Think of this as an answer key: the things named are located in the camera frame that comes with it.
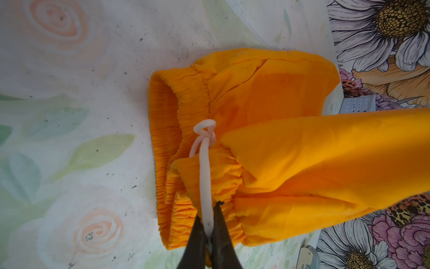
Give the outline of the orange drawstring shorts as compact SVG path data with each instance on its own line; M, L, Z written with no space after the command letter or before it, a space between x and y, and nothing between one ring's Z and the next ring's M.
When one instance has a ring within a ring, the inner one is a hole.
M201 200L234 244L334 226L430 189L428 108L322 115L340 82L305 52L235 49L155 72L149 120L159 231L184 247Z

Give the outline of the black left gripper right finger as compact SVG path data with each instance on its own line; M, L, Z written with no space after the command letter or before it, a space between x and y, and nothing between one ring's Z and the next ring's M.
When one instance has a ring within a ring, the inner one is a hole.
M221 210L223 202L217 202L214 207L214 228L211 235L212 268L213 269L243 269L236 255L228 228Z

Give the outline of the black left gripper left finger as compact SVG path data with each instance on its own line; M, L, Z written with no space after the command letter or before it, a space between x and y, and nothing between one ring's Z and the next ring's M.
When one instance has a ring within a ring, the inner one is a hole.
M207 236L200 217L197 215L190 233L188 244L177 269L206 268Z

